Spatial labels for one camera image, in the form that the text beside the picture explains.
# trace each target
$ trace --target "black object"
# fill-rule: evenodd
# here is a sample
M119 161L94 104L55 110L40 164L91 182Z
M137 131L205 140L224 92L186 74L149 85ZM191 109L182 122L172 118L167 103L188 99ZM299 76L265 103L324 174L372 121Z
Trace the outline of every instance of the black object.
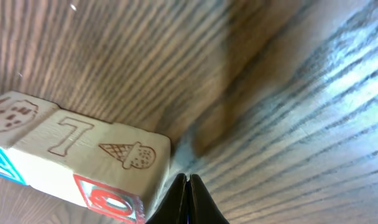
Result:
M146 224L229 224L197 174L178 174Z

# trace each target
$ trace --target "wood grain surface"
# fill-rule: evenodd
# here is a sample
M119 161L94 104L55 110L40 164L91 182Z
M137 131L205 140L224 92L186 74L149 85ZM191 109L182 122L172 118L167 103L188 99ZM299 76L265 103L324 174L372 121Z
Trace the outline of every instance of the wood grain surface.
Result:
M231 223L378 223L377 0L0 0L9 90L168 136ZM0 179L0 223L117 222Z

